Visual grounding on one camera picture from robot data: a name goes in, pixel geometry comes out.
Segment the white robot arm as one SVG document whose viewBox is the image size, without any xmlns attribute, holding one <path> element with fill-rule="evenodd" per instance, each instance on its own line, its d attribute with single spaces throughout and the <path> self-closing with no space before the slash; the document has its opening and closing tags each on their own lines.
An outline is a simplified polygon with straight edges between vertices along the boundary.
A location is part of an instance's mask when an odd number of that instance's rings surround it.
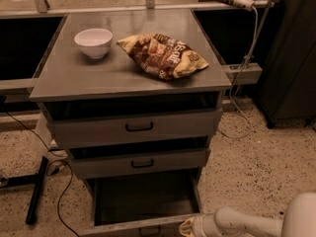
<svg viewBox="0 0 316 237">
<path fill-rule="evenodd" d="M 222 207 L 215 213 L 185 220 L 179 227 L 184 237 L 316 237 L 316 194 L 305 193 L 288 205 L 284 219 L 271 219 Z"/>
</svg>

